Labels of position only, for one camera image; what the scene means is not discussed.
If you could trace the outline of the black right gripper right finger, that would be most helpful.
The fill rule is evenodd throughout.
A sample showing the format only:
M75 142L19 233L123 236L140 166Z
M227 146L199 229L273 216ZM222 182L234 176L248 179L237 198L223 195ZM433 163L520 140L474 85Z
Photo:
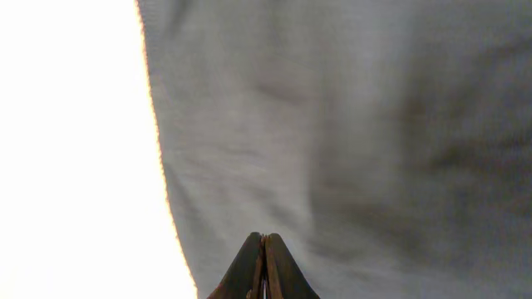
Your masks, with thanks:
M319 299L281 236L265 237L266 297L270 299Z

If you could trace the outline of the black cloth garment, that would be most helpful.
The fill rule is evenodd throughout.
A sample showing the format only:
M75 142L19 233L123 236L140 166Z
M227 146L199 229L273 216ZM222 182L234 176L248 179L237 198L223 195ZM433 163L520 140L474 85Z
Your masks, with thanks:
M139 7L199 297L251 232L323 298L530 297L530 0Z

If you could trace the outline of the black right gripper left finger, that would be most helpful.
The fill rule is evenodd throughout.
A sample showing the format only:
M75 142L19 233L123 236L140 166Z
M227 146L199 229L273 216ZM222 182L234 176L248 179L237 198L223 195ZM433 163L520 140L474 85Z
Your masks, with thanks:
M208 299L258 299L264 268L263 235L253 232L245 239L219 285Z

